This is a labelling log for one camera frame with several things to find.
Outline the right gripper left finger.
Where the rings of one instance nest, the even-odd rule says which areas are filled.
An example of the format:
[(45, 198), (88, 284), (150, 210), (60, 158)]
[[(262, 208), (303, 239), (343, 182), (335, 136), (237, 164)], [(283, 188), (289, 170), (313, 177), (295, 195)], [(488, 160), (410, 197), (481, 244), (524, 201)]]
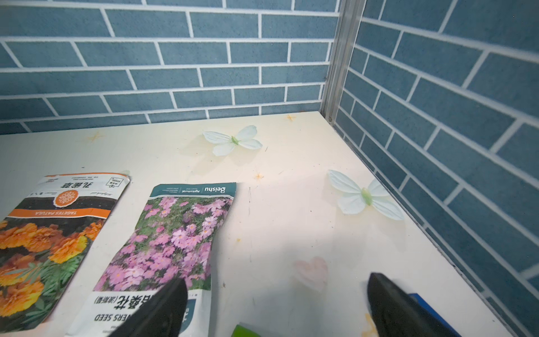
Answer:
[(179, 336), (187, 304), (185, 280), (172, 279), (110, 336)]

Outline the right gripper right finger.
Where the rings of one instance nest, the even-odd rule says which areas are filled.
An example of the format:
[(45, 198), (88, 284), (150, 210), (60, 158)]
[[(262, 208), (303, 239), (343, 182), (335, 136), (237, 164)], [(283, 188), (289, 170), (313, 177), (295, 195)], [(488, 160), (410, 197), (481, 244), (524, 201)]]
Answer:
[(371, 316), (379, 336), (448, 336), (449, 329), (382, 273), (367, 285)]

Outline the green seed bag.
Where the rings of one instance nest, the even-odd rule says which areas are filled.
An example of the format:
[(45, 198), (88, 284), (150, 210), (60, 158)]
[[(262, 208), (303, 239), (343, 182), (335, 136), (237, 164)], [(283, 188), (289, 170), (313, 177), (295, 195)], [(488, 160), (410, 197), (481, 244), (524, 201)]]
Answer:
[(249, 329), (241, 324), (238, 324), (233, 332), (231, 337), (261, 337), (260, 334), (257, 334), (252, 329)]

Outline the purple flower seed bag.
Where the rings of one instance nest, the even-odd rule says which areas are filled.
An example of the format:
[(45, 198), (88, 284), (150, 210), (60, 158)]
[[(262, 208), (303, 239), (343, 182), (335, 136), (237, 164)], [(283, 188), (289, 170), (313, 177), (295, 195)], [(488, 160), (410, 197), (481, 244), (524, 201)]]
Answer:
[(110, 336), (172, 279), (184, 279), (188, 304), (179, 336), (207, 336), (211, 249), (236, 183), (161, 184), (135, 230), (95, 285), (68, 336)]

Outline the orange marigold seed bag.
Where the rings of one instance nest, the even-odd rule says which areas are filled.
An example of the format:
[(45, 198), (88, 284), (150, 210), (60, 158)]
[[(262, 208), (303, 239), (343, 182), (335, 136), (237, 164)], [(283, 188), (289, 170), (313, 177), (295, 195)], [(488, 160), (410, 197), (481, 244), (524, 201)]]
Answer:
[(1, 332), (27, 331), (56, 307), (130, 183), (126, 174), (46, 176), (1, 222)]

